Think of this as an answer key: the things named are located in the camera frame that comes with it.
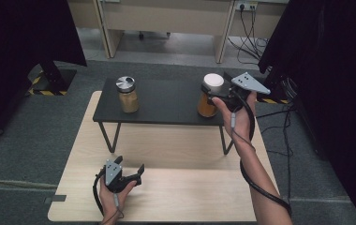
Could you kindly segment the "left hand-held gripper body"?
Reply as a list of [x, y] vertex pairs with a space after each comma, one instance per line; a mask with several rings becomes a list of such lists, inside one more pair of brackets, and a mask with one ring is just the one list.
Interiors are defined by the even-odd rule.
[[105, 185], [112, 193], [122, 192], [132, 181], [135, 181], [137, 186], [141, 184], [141, 178], [139, 179], [137, 173], [123, 176], [121, 163], [116, 164], [114, 161], [107, 160], [105, 169]]

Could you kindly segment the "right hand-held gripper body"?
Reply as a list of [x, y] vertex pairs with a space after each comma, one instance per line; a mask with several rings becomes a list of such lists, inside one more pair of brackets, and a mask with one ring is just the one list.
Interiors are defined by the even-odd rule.
[[212, 98], [220, 98], [223, 100], [231, 112], [240, 110], [245, 105], [247, 97], [252, 92], [266, 95], [271, 93], [267, 87], [258, 82], [248, 72], [232, 77], [231, 82], [232, 87], [229, 87], [224, 80], [221, 90], [217, 94], [212, 94], [210, 97], [211, 102]]

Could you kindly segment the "white lid amber jar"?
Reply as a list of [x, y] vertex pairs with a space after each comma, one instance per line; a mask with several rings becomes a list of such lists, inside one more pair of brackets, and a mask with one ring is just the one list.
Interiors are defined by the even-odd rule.
[[[211, 88], [212, 94], [217, 94], [224, 84], [224, 79], [219, 74], [209, 73], [203, 77], [201, 84], [203, 83], [207, 84]], [[198, 102], [199, 115], [210, 118], [216, 115], [216, 111], [217, 108], [212, 104], [211, 99], [206, 97], [206, 95], [201, 91], [200, 100]]]

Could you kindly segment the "black shelf with metal legs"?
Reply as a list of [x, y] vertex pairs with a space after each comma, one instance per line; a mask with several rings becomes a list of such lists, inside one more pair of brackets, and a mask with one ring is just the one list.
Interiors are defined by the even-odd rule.
[[223, 119], [220, 114], [205, 118], [198, 114], [200, 83], [188, 81], [141, 80], [136, 84], [139, 109], [122, 110], [115, 79], [107, 79], [103, 86], [93, 121], [99, 124], [106, 145], [115, 152], [122, 123], [164, 124], [190, 126], [219, 126], [222, 151], [227, 155], [233, 146], [226, 144]]

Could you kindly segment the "silver lid spice jar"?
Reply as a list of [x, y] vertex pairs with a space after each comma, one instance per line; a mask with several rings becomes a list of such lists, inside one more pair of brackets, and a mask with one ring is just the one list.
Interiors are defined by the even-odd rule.
[[115, 82], [118, 97], [124, 113], [134, 113], [139, 109], [136, 83], [132, 77], [123, 76]]

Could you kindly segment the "person's left hand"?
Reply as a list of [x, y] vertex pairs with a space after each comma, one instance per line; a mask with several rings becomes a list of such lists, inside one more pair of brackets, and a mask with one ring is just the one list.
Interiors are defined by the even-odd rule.
[[118, 219], [123, 215], [125, 201], [130, 191], [136, 186], [136, 182], [130, 182], [120, 193], [108, 190], [104, 179], [100, 181], [99, 197], [103, 207], [103, 219], [101, 225], [116, 225]]

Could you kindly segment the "person's right hand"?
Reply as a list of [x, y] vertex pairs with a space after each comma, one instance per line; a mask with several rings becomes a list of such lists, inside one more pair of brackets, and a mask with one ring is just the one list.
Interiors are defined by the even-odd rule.
[[248, 115], [246, 109], [241, 109], [235, 113], [234, 124], [232, 125], [232, 112], [227, 108], [225, 102], [218, 97], [213, 97], [212, 102], [222, 113], [225, 130], [233, 139], [234, 143], [236, 145], [250, 145], [250, 119], [254, 118], [254, 116]]

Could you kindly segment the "black stand base striped tape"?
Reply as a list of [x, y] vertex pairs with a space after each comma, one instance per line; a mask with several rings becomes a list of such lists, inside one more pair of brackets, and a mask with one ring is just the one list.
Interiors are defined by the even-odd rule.
[[269, 95], [257, 93], [257, 101], [258, 102], [271, 103], [271, 104], [288, 104], [289, 103], [289, 98], [285, 94], [285, 92], [280, 84], [272, 84], [269, 82], [269, 80], [266, 77], [260, 76], [259, 74], [256, 74], [255, 72], [249, 72], [249, 74], [271, 91], [271, 93]]
[[33, 80], [28, 93], [43, 96], [65, 95], [77, 71], [59, 68], [53, 61], [42, 62], [39, 65], [41, 71]]

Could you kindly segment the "beige office desk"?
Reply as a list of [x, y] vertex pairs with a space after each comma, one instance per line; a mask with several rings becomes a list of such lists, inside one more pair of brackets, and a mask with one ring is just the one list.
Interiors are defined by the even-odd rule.
[[257, 2], [255, 11], [238, 11], [239, 0], [67, 0], [74, 23], [100, 31], [108, 58], [113, 58], [126, 30], [209, 35], [215, 62], [223, 62], [229, 37], [245, 34], [240, 23], [255, 29], [257, 38], [269, 38], [289, 0]]

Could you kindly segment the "black curtain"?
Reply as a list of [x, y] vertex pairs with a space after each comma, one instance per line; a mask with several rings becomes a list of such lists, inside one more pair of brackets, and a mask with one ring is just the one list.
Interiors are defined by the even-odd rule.
[[0, 0], [0, 129], [32, 68], [55, 61], [86, 64], [67, 0]]
[[270, 89], [290, 78], [356, 207], [356, 0], [289, 0], [259, 63]]

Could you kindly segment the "white wall power outlet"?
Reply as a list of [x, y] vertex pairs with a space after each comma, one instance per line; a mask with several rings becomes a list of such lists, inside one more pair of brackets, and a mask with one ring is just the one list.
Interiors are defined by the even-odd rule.
[[255, 11], [257, 9], [258, 3], [247, 0], [239, 0], [235, 4], [235, 8], [238, 11]]

